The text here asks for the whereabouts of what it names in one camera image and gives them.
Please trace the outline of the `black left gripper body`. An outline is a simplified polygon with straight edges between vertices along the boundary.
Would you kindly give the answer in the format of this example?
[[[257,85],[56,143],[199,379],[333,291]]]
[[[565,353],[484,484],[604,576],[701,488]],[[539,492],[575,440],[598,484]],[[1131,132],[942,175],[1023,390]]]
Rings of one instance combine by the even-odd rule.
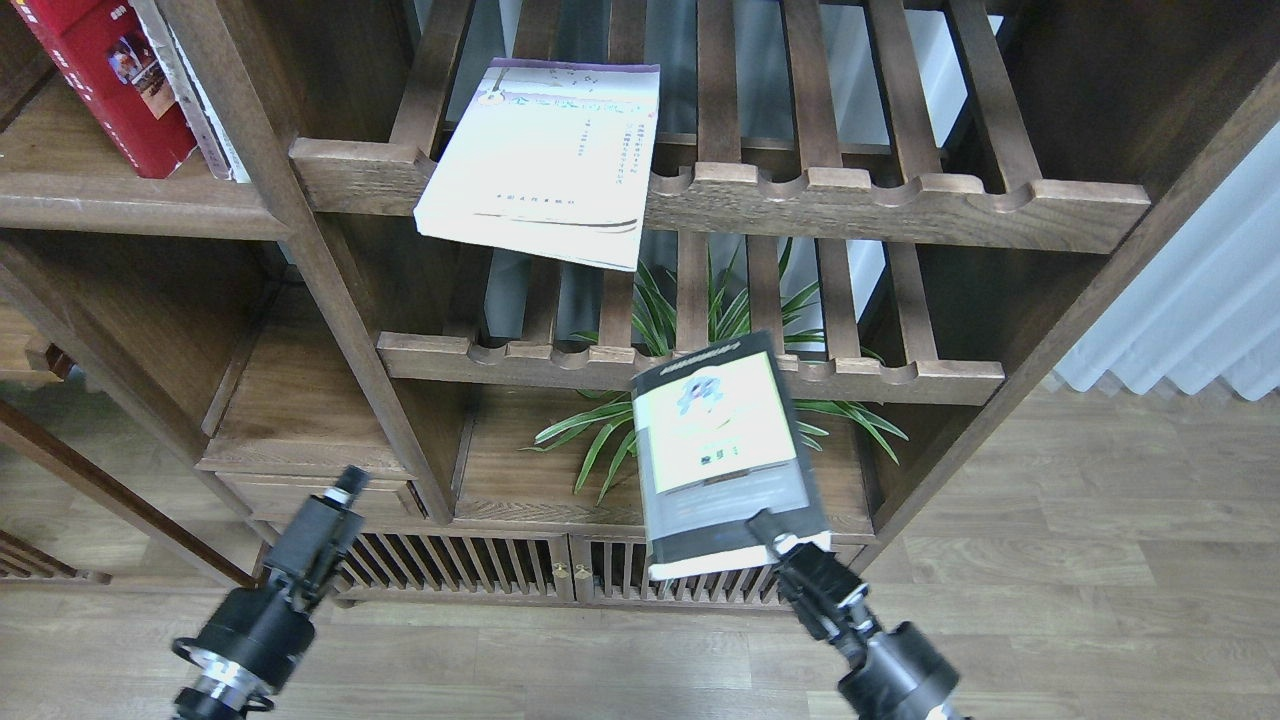
[[[306,498],[270,548],[268,579],[230,591],[195,637],[172,651],[200,670],[177,706],[270,706],[315,638],[311,616],[349,553],[364,518],[337,506],[330,491]]]

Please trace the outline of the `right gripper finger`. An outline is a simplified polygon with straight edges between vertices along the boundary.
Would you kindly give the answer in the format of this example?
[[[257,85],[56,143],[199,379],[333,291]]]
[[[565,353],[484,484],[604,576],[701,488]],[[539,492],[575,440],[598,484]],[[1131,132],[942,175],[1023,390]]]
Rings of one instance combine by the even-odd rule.
[[[769,509],[758,511],[745,525],[769,556],[785,556],[800,543],[799,536],[788,530]]]

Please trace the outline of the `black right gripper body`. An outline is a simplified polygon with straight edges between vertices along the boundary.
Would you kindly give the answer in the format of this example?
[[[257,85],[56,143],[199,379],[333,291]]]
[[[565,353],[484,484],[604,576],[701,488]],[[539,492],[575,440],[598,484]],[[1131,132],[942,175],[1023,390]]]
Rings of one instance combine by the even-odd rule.
[[[833,553],[797,544],[774,565],[780,593],[849,671],[837,691],[859,719],[956,719],[959,673],[911,623],[884,629],[867,605],[868,584]]]

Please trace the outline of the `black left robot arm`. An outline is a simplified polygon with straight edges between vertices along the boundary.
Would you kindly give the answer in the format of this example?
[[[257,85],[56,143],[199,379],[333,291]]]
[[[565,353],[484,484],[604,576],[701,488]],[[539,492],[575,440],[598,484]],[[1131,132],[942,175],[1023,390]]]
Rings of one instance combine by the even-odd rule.
[[[172,642],[200,670],[177,696],[175,719],[244,719],[274,708],[270,697],[314,642],[311,616],[364,525],[352,506],[369,480],[348,466],[334,486],[307,497],[262,562],[268,579],[230,591],[195,638]]]

